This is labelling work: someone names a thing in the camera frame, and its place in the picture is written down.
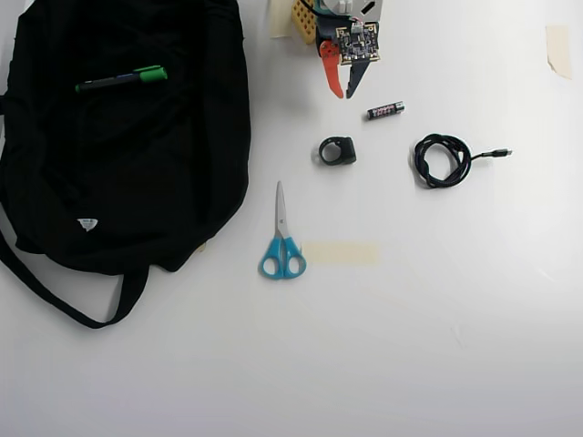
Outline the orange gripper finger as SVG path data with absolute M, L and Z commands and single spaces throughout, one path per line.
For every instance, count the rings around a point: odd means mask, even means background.
M 340 64 L 340 49 L 338 45 L 331 40 L 323 40 L 319 46 L 319 53 L 329 88 L 338 98 L 343 98 L 343 88 L 338 72 L 338 65 Z

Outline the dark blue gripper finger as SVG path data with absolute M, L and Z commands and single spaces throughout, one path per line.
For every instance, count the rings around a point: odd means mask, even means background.
M 370 61 L 353 63 L 350 69 L 350 77 L 346 89 L 346 98 L 350 99 L 355 93 L 357 87 L 360 85 L 363 79 L 364 73 L 366 72 L 368 66 L 371 64 Z

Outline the blue-grey gripper body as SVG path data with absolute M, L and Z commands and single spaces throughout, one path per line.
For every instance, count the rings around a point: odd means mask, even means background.
M 316 18 L 316 42 L 333 40 L 335 38 L 336 20 L 326 17 Z

